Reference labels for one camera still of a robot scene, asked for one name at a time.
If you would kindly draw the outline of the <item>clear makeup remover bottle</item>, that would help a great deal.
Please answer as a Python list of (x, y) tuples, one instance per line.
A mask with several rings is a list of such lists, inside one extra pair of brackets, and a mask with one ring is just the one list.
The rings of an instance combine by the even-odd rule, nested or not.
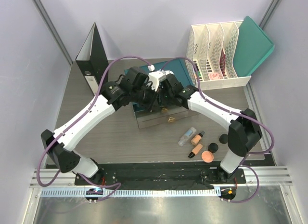
[(185, 145), (196, 133), (196, 128), (190, 127), (180, 138), (178, 141), (179, 146)]

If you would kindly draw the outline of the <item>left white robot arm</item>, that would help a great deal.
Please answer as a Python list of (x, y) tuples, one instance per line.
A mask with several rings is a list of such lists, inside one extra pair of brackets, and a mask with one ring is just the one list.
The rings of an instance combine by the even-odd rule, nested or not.
[(143, 104), (152, 110), (158, 88), (166, 75), (162, 71), (144, 74), (139, 67), (132, 67), (118, 81), (106, 82), (91, 102), (65, 125), (55, 131), (41, 134), (44, 148), (60, 172), (73, 171), (86, 177), (92, 185), (102, 181), (103, 170), (91, 158), (75, 151), (80, 140), (104, 118), (130, 102)]

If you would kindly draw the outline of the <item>beige foundation bottle black cap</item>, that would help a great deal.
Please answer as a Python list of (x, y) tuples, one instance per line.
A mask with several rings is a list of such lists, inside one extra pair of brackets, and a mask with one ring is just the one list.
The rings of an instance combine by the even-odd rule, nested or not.
[(197, 155), (199, 153), (199, 151), (203, 148), (202, 144), (198, 144), (196, 145), (192, 151), (190, 152), (190, 154), (188, 155), (188, 158), (193, 158), (195, 155)]

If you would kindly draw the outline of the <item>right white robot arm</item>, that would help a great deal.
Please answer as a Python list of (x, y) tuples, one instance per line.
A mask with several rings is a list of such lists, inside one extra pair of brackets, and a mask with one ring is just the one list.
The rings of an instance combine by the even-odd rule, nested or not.
[(235, 177), (235, 171), (242, 164), (248, 152), (262, 137), (260, 124), (255, 123), (254, 111), (244, 111), (226, 106), (188, 85), (183, 87), (171, 71), (159, 71), (158, 82), (163, 93), (162, 99), (179, 107), (198, 112), (215, 121), (228, 131), (229, 150), (220, 162), (217, 176), (223, 183)]

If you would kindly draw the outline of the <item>teal makeup drawer organizer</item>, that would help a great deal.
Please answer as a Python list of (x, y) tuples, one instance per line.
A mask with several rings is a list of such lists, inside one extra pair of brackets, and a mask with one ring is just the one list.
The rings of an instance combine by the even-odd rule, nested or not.
[[(183, 60), (172, 61), (164, 68), (164, 70), (172, 71), (183, 86), (187, 86), (193, 83)], [(170, 123), (198, 115), (198, 112), (187, 110), (183, 107), (178, 107), (167, 102), (160, 102), (159, 105), (159, 108), (149, 112), (144, 110), (144, 108), (140, 107), (137, 103), (132, 104), (134, 116), (139, 129), (144, 129), (164, 123)]]

